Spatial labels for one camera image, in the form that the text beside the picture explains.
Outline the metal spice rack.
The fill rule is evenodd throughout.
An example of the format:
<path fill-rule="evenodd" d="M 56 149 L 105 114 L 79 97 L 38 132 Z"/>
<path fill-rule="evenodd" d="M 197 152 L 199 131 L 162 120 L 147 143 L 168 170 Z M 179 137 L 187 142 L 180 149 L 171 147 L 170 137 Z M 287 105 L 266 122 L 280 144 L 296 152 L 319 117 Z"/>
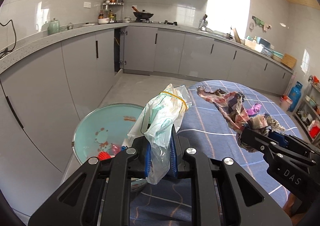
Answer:
<path fill-rule="evenodd" d="M 124 0 L 103 0 L 98 15 L 98 24 L 123 21 Z"/>

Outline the purple wrapper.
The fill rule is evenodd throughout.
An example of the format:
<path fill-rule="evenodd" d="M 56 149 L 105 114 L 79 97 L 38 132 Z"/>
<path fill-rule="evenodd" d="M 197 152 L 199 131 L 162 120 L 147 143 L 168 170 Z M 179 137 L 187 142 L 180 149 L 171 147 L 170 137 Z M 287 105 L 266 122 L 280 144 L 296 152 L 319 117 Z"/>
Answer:
<path fill-rule="evenodd" d="M 256 103 L 251 108 L 247 109 L 246 112 L 249 117 L 253 117 L 253 116 L 256 116 L 260 112 L 261 107 L 262 107 L 261 104 Z"/>

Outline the blue gas cylinder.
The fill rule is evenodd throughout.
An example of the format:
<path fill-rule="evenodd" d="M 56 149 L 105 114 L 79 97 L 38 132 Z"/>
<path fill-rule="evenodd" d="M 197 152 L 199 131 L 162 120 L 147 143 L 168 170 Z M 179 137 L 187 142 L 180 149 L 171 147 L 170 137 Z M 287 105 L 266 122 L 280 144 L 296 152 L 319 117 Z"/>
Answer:
<path fill-rule="evenodd" d="M 296 84 L 291 88 L 289 93 L 289 98 L 292 100 L 292 104 L 289 107 L 289 111 L 293 112 L 296 108 L 297 103 L 301 97 L 302 84 L 300 82 L 296 82 Z"/>

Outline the teal metal trash bin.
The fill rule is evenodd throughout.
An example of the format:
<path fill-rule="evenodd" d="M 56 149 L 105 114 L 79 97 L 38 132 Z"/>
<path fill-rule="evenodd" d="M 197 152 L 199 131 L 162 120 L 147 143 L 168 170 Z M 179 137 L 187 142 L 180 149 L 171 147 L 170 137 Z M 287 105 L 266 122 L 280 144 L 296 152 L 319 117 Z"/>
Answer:
<path fill-rule="evenodd" d="M 127 134 L 143 110 L 131 103 L 109 104 L 85 116 L 75 129 L 72 139 L 73 153 L 79 164 L 90 157 L 107 153 L 114 157 L 127 147 Z"/>

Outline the metal storage shelf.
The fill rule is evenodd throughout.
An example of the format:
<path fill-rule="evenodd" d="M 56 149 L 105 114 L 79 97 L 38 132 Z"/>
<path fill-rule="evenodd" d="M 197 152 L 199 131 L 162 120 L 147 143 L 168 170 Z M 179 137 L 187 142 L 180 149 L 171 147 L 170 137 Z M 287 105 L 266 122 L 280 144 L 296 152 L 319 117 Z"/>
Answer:
<path fill-rule="evenodd" d="M 296 106 L 294 117 L 306 132 L 310 143 L 319 147 L 319 80 L 316 76 L 308 78 L 308 85 Z"/>

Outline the white printed plastic bag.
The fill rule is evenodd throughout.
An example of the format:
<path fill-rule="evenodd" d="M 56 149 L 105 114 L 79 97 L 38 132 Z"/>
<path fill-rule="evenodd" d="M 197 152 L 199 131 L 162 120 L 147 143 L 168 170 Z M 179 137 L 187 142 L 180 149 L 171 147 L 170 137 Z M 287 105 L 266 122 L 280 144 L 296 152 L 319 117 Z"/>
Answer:
<path fill-rule="evenodd" d="M 151 167 L 146 173 L 148 183 L 158 184 L 168 173 L 172 129 L 180 129 L 184 114 L 191 105 L 184 85 L 174 87 L 169 84 L 146 104 L 127 134 L 129 146 L 141 136 L 144 136 L 151 146 Z"/>

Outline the blue plaid tablecloth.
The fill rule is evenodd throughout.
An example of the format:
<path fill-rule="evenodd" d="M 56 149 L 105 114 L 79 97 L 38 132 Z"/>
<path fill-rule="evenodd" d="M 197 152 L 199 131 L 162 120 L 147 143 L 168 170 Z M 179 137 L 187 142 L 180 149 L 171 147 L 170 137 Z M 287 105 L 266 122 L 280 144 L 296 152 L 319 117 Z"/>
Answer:
<path fill-rule="evenodd" d="M 221 160 L 233 158 L 266 192 L 284 206 L 289 191 L 266 172 L 268 164 L 260 152 L 249 153 L 238 146 L 236 132 L 228 127 L 216 107 L 201 99 L 198 86 L 207 90 L 238 91 L 245 96 L 244 108 L 261 104 L 260 113 L 268 113 L 285 127 L 287 134 L 303 138 L 291 117 L 278 106 L 279 99 L 272 99 L 242 84 L 210 80 L 189 87 L 191 108 L 186 112 L 178 135 L 189 140 L 191 147 L 208 157 Z M 191 183 L 189 179 L 165 180 L 157 185 L 148 184 L 130 205 L 130 225 L 191 225 Z"/>

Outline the red white bucket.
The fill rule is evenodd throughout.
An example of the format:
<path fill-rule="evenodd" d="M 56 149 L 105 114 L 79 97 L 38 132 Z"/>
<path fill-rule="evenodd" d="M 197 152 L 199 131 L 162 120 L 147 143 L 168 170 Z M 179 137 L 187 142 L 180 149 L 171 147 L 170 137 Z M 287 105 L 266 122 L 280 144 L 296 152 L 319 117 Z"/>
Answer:
<path fill-rule="evenodd" d="M 284 112 L 287 112 L 289 110 L 292 103 L 293 101 L 287 95 L 283 95 L 280 97 L 280 108 Z"/>

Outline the green kettle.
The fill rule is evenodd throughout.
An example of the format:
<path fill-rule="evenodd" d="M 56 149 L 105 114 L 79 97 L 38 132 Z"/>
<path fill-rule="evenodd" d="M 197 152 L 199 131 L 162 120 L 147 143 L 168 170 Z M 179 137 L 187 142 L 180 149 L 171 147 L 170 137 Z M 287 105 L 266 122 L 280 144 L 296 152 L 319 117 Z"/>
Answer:
<path fill-rule="evenodd" d="M 60 21 L 56 18 L 53 18 L 48 24 L 47 28 L 48 35 L 57 34 L 60 32 Z"/>

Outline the red foam fruit net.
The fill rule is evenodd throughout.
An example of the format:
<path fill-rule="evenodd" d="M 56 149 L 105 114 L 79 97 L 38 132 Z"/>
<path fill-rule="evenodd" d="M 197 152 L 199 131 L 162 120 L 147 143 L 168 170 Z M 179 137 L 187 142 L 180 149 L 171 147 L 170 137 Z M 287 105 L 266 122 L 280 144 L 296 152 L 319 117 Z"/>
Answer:
<path fill-rule="evenodd" d="M 98 159 L 99 159 L 100 161 L 108 160 L 108 159 L 110 159 L 110 158 L 111 158 L 111 156 L 110 156 L 107 152 L 105 152 L 105 151 L 101 151 L 101 152 L 99 152 L 99 154 L 98 154 Z"/>

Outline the plaid cloth rag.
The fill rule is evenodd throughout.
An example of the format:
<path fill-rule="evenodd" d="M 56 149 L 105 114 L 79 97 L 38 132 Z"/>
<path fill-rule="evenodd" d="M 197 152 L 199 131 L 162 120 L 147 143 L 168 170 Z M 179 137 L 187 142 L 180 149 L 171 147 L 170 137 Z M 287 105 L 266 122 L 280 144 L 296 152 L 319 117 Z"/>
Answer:
<path fill-rule="evenodd" d="M 236 131 L 238 145 L 248 152 L 253 153 L 256 150 L 242 141 L 241 134 L 245 128 L 252 129 L 263 136 L 268 136 L 269 132 L 285 131 L 285 127 L 267 113 L 255 116 L 248 115 L 242 104 L 243 95 L 237 91 L 228 93 L 221 89 L 208 91 L 205 86 L 198 86 L 197 95 L 217 108 L 229 128 Z"/>

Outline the grey kitchen cabinets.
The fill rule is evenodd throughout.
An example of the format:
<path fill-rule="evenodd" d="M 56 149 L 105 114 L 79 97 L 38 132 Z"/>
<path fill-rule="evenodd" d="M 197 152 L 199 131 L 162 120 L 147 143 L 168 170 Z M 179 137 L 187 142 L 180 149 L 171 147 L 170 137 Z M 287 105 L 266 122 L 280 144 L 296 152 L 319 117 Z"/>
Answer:
<path fill-rule="evenodd" d="M 1 87 L 18 127 L 58 170 L 77 119 L 116 82 L 114 34 L 125 73 L 225 80 L 282 95 L 292 70 L 245 45 L 204 31 L 145 23 L 94 25 L 40 38 L 1 59 Z"/>

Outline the black wok with lid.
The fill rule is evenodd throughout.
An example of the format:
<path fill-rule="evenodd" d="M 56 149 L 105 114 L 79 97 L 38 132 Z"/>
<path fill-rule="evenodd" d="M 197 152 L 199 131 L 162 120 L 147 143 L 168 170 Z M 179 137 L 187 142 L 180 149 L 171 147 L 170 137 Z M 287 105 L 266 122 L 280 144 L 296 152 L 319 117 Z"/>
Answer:
<path fill-rule="evenodd" d="M 137 22 L 149 21 L 153 17 L 153 13 L 146 12 L 145 10 L 139 11 L 135 6 L 131 7 Z"/>

